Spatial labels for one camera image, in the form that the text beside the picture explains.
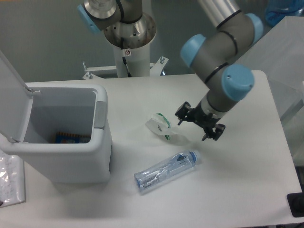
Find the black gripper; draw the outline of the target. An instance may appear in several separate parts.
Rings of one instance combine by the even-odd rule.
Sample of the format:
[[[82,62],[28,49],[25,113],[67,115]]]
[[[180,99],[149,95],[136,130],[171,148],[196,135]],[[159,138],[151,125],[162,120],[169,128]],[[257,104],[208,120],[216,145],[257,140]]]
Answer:
[[[193,121],[196,125],[202,127],[205,132],[202,141],[206,139],[217,141],[226,128],[224,124],[217,124],[219,119],[213,118],[212,113],[205,114],[200,106],[192,109],[187,101],[177,109],[175,116],[179,120],[178,125],[181,125],[183,121]]]

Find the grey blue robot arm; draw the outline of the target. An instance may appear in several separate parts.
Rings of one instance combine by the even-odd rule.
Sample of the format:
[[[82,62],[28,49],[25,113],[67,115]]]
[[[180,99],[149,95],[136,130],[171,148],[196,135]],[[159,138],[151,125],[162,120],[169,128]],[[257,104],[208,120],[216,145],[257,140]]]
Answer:
[[[230,64],[230,58],[256,43],[263,23],[254,14],[244,14],[233,0],[201,0],[200,6],[217,32],[210,38],[191,37],[180,57],[208,87],[196,107],[184,102],[176,111],[180,122],[192,122],[204,130],[204,139],[217,140],[225,125],[220,119],[254,86],[250,69]],[[143,12],[140,0],[85,0],[77,8],[92,33],[103,32],[113,46],[119,77],[149,76],[150,44],[156,35],[153,18]]]

